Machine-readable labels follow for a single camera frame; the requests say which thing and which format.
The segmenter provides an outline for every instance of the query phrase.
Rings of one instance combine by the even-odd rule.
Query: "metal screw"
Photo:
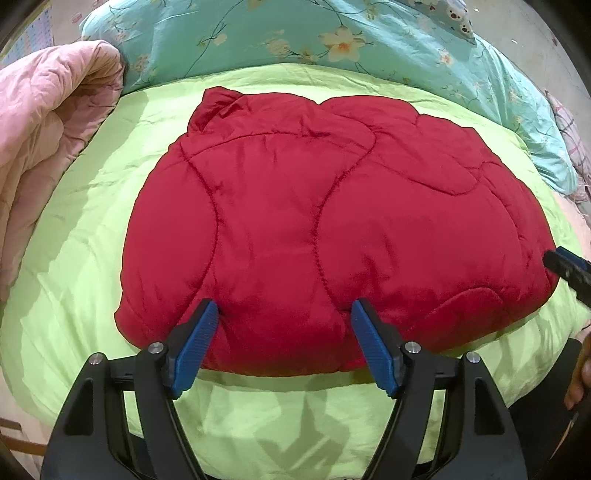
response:
[[[91,365],[98,365],[103,361],[103,354],[102,353],[93,353],[90,358],[88,359],[88,363]]]
[[[408,353],[419,353],[421,351],[421,346],[417,342],[407,342],[404,348]]]
[[[468,352],[466,358],[471,364],[477,364],[480,361],[480,355],[476,352]]]
[[[162,352],[162,350],[164,350],[164,344],[162,342],[154,342],[151,343],[150,346],[148,347],[148,352],[150,353],[160,353]]]

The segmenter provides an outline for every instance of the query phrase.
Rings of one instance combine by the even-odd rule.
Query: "pink blanket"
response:
[[[0,300],[57,183],[115,108],[119,52],[105,41],[46,48],[0,70]]]

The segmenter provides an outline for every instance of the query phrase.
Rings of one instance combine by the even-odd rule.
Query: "calendar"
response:
[[[41,13],[21,31],[6,54],[0,58],[0,69],[34,51],[53,46],[50,11],[51,4],[48,3]]]

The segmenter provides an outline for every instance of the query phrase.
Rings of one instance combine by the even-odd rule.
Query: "light green sheet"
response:
[[[556,243],[580,253],[522,141],[422,90],[343,70],[279,64],[135,92],[121,99],[64,175],[39,220],[5,307],[2,368],[17,401],[46,423],[55,420],[91,353],[117,358],[135,352],[113,321],[131,209],[148,173],[186,131],[203,90],[217,85],[244,93],[296,93],[317,102],[343,95],[403,98],[421,113],[472,126],[535,193]],[[539,312],[472,348],[512,403],[541,381],[585,316],[561,282]],[[131,428],[138,432],[135,404],[128,398]],[[436,396],[422,460],[433,454],[442,400]],[[316,480],[361,476],[392,403],[366,371],[275,379],[202,371],[177,408],[206,473],[234,480]]]

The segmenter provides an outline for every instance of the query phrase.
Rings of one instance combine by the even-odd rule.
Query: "red quilt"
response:
[[[542,306],[552,248],[536,198],[472,128],[403,100],[217,87],[135,202],[115,320],[145,347],[209,297],[205,368],[347,371],[364,365],[358,297],[440,352]]]

